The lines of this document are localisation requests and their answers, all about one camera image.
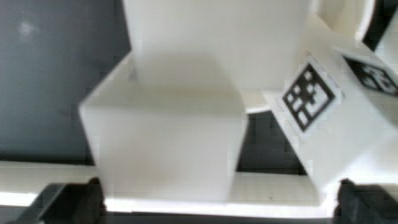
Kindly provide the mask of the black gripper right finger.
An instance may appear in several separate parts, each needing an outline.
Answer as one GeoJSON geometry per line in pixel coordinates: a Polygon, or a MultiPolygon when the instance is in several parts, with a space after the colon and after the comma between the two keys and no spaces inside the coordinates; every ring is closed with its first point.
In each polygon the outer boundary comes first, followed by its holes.
{"type": "Polygon", "coordinates": [[[333,224],[398,224],[398,200],[381,185],[342,180],[333,224]]]}

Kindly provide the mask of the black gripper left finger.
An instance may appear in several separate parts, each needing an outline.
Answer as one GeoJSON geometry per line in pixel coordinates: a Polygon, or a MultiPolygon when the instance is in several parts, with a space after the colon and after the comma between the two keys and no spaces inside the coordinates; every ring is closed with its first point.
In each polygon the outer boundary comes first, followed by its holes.
{"type": "Polygon", "coordinates": [[[106,224],[106,196],[100,178],[88,183],[52,183],[15,224],[106,224]]]}

